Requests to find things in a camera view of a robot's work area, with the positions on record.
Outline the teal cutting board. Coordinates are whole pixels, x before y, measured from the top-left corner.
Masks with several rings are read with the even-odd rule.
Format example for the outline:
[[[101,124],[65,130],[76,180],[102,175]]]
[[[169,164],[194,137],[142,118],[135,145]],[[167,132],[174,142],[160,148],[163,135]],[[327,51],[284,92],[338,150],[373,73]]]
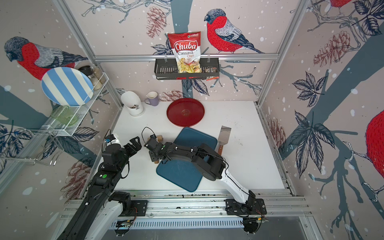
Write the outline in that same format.
[[[198,130],[183,128],[174,140],[174,143],[184,147],[199,147],[201,144],[206,144],[210,148],[215,149],[218,140]],[[164,164],[160,163],[156,169],[156,173],[160,177],[191,193],[197,190],[203,178],[193,163],[178,159],[167,161]]]

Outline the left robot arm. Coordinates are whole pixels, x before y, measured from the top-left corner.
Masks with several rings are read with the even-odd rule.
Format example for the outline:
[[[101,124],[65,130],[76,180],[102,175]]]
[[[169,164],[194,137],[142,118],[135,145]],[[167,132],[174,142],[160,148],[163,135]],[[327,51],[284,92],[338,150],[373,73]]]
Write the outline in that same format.
[[[60,240],[100,240],[118,216],[136,219],[142,207],[136,207],[128,192],[115,191],[123,179],[122,172],[129,167],[129,159],[141,148],[135,137],[122,146],[115,135],[105,138],[102,151],[104,161],[93,176],[80,207],[59,235]]]

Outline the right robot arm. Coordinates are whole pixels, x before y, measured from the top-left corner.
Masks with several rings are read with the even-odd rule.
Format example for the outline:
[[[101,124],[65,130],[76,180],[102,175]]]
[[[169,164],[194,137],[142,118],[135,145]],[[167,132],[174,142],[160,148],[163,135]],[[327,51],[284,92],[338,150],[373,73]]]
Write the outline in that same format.
[[[238,204],[251,209],[255,205],[256,195],[242,186],[229,172],[225,159],[206,144],[199,147],[185,147],[175,143],[164,144],[150,138],[144,146],[149,150],[151,159],[164,162],[181,160],[192,163],[203,177],[210,181],[219,180]]]

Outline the red round tray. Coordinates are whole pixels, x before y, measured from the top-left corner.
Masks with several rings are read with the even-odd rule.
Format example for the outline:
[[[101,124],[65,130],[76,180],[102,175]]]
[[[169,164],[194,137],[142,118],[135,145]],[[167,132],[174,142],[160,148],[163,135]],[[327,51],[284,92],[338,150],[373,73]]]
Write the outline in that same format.
[[[194,126],[203,119],[204,115],[203,104],[191,98],[173,101],[167,108],[167,118],[178,127]]]

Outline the white cutlery holder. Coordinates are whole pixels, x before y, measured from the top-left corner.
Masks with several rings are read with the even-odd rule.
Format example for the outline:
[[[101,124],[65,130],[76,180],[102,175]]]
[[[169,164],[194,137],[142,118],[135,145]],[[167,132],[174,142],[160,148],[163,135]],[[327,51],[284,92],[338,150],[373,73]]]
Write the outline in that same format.
[[[132,91],[123,93],[121,95],[121,101],[131,116],[138,117],[144,114],[145,108],[136,93]]]

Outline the purple mug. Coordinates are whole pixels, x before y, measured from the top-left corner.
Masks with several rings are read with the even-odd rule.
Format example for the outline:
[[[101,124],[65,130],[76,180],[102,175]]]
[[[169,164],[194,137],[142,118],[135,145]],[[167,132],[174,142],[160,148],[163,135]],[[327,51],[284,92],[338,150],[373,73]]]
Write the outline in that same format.
[[[147,105],[151,105],[153,107],[156,107],[158,104],[159,104],[159,95],[157,92],[155,91],[152,91],[152,92],[149,92],[147,95],[146,95],[146,99],[145,99],[145,103]]]

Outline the green glass cup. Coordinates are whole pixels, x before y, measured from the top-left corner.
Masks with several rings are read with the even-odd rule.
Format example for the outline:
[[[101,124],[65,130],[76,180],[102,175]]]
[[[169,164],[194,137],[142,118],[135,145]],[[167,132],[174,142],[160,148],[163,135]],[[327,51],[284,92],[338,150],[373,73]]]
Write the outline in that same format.
[[[51,117],[64,126],[72,126],[78,122],[78,117],[68,106],[59,106],[55,108],[51,113]]]

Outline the blue striped plate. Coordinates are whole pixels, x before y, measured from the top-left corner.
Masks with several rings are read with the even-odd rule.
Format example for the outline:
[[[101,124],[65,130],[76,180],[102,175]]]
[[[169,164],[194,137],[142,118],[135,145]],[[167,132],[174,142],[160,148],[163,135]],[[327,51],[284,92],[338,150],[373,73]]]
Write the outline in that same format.
[[[82,106],[94,95],[91,80],[82,72],[68,67],[46,72],[42,78],[42,90],[52,102],[69,107]]]

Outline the spice jar dark lid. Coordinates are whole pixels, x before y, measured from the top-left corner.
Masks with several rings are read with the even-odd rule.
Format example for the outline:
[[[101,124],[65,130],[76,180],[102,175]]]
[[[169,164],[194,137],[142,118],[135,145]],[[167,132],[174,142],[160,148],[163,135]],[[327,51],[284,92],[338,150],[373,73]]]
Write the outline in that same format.
[[[89,79],[95,77],[94,71],[92,70],[91,66],[82,66],[78,70],[85,74]]]

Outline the Chuba cassava chips bag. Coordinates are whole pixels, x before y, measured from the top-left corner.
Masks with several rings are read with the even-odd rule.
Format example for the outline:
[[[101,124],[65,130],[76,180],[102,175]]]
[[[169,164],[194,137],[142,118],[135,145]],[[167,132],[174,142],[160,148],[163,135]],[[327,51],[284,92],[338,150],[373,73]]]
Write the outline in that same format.
[[[169,34],[179,73],[201,73],[201,32]]]

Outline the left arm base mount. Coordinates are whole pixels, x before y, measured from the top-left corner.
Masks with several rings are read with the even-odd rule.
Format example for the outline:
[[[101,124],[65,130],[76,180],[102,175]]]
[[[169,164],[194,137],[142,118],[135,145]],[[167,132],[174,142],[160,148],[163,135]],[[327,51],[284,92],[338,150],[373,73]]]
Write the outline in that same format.
[[[119,217],[144,217],[146,215],[148,200],[132,200],[128,192],[114,192],[108,198],[109,202],[119,203],[122,211]]]

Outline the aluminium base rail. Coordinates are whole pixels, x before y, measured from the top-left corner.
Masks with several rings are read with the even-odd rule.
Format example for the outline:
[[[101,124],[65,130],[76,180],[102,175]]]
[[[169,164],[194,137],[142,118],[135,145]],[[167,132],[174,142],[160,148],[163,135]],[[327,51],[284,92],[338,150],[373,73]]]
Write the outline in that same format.
[[[132,200],[148,200],[144,217],[117,217],[109,228],[120,231],[141,229],[193,229],[193,228],[242,228],[244,223],[267,222],[272,217],[312,216],[303,197],[293,197],[286,189],[264,191],[257,195],[267,209],[264,216],[246,218],[227,215],[226,199],[234,199],[228,193],[200,191],[131,191]]]

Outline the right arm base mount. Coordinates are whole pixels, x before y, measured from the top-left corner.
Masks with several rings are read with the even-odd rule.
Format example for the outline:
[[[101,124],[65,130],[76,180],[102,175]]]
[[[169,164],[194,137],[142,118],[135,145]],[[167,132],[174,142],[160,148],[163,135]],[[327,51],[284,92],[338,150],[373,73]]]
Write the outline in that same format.
[[[256,195],[249,190],[249,197],[245,204],[239,203],[234,199],[226,199],[226,212],[230,216],[238,216],[241,218],[249,217],[250,215],[264,216],[267,214],[267,209],[263,199],[257,199]]]

